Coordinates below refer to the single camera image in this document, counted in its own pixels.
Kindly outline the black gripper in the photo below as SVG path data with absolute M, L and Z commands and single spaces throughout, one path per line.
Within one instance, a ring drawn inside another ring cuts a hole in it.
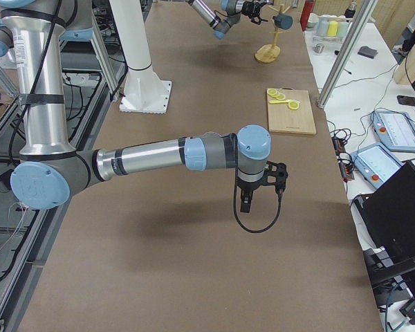
M 244 1 L 242 5 L 242 14 L 247 17 L 252 17 L 254 24 L 261 24 L 262 22 L 268 22 L 267 19 L 262 19 L 259 15 L 261 12 L 262 4 L 258 1 Z
M 250 212 L 252 205 L 253 192 L 257 190 L 264 180 L 261 178 L 258 181 L 248 182 L 241 178 L 238 178 L 238 187 L 241 189 L 241 204 L 240 212 Z

